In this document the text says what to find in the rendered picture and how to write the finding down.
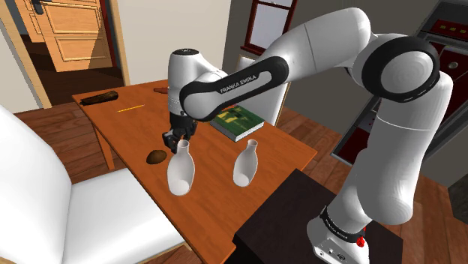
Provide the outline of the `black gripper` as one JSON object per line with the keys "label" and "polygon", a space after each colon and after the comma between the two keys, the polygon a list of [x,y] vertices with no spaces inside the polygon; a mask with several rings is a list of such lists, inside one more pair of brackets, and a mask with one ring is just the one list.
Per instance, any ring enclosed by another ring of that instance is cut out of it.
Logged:
{"label": "black gripper", "polygon": [[183,138],[189,141],[196,132],[198,122],[188,115],[176,115],[171,112],[169,114],[169,123],[171,130],[162,134],[163,142],[173,154],[176,154],[179,140]]}

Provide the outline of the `brown egg-shaped object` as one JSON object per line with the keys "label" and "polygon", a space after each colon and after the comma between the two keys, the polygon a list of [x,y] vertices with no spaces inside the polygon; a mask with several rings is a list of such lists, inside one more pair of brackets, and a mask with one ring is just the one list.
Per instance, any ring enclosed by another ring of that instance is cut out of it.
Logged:
{"label": "brown egg-shaped object", "polygon": [[151,151],[147,158],[147,164],[159,164],[167,158],[167,153],[164,150],[153,150]]}

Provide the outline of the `large white vase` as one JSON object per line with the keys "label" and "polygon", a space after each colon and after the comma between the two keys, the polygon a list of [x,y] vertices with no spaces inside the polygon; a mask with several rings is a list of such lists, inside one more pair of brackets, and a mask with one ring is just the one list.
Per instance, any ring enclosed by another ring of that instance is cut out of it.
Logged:
{"label": "large white vase", "polygon": [[189,146],[190,143],[186,139],[181,139],[167,167],[169,191],[176,196],[187,194],[194,180],[195,165]]}

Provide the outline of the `wooden table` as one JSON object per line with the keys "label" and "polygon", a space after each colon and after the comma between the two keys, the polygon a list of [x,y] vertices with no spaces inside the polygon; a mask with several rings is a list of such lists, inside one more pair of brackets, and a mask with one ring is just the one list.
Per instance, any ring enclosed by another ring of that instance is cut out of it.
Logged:
{"label": "wooden table", "polygon": [[[258,167],[247,187],[233,182],[233,167],[248,141],[233,142],[208,123],[199,123],[190,138],[195,164],[188,194],[174,196],[167,184],[167,161],[149,165],[153,150],[166,147],[169,130],[168,97],[154,92],[167,81],[117,88],[118,99],[84,106],[82,111],[106,140],[106,159],[115,152],[205,264],[223,264],[235,250],[233,236],[294,169],[303,170],[316,150],[270,124],[250,135],[258,145]],[[144,107],[116,112],[128,107]]]}

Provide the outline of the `yellow pencil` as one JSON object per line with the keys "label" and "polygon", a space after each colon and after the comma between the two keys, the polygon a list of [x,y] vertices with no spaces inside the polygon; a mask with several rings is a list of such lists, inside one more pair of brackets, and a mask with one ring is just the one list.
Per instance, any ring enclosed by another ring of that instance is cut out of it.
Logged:
{"label": "yellow pencil", "polygon": [[145,106],[145,104],[138,105],[138,106],[132,106],[132,107],[128,107],[128,108],[125,108],[125,109],[117,110],[116,113],[122,113],[122,112],[125,112],[125,111],[128,111],[128,110],[135,110],[135,109],[138,109],[138,108],[144,107],[144,106]]}

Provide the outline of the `green book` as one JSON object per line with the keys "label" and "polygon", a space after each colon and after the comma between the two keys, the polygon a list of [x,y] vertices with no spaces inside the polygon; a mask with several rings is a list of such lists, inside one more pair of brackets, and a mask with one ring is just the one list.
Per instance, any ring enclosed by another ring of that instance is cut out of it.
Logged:
{"label": "green book", "polygon": [[260,129],[264,120],[242,106],[235,105],[218,113],[210,121],[210,125],[232,141],[238,142]]}

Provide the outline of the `small white vase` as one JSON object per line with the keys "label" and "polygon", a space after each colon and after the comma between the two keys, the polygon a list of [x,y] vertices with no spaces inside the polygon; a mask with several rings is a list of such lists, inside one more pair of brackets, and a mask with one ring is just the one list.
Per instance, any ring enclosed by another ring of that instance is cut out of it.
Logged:
{"label": "small white vase", "polygon": [[235,160],[233,181],[239,187],[247,187],[256,174],[258,166],[257,145],[258,142],[255,139],[249,139],[245,150]]}

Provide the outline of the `dark brown long case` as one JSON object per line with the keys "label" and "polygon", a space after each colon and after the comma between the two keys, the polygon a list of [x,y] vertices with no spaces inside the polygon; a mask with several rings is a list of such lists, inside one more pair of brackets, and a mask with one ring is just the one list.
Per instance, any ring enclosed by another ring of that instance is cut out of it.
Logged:
{"label": "dark brown long case", "polygon": [[117,91],[108,91],[103,94],[98,94],[91,97],[83,98],[79,104],[82,106],[88,106],[93,104],[100,104],[108,101],[114,101],[119,98],[119,94]]}

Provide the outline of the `white chair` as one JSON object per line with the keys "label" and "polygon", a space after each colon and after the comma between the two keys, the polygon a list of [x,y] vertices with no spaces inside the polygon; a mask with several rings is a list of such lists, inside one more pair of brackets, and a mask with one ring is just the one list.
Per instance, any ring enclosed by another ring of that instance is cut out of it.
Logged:
{"label": "white chair", "polygon": [[136,264],[183,241],[128,169],[73,184],[53,149],[0,105],[0,257]]}
{"label": "white chair", "polygon": [[284,83],[247,100],[243,100],[238,105],[261,117],[270,125],[275,126],[281,114],[289,87],[289,82]]}

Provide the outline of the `dark robot stand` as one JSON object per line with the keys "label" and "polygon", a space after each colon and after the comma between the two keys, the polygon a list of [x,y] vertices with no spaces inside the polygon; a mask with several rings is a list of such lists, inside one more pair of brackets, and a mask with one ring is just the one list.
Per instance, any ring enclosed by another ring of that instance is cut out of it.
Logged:
{"label": "dark robot stand", "polygon": [[369,216],[386,218],[379,199],[363,209],[351,172],[333,194],[298,169],[235,233],[225,264],[401,264],[403,241]]}

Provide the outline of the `dark red framed window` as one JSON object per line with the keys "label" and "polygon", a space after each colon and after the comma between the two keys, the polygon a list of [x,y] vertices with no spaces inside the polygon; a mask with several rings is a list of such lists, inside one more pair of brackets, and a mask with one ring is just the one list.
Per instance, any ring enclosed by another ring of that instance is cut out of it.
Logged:
{"label": "dark red framed window", "polygon": [[253,0],[242,50],[261,55],[287,32],[298,0]]}

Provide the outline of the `wooden door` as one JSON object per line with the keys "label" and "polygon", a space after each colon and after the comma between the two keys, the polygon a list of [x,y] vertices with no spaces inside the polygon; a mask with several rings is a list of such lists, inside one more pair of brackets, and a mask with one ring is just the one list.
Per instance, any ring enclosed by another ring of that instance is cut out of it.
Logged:
{"label": "wooden door", "polygon": [[58,72],[113,66],[100,0],[14,0],[33,43]]}

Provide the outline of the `dark red kitchen oven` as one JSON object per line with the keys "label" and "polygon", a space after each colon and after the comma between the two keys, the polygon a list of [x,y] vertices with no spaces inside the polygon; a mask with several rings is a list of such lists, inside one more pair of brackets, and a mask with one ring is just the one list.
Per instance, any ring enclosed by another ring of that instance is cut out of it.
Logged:
{"label": "dark red kitchen oven", "polygon": [[[468,0],[439,0],[415,36],[436,48],[440,70],[454,82],[448,109],[424,156],[429,158],[468,122]],[[349,166],[354,164],[367,146],[380,101],[373,96],[367,102],[331,156]]]}

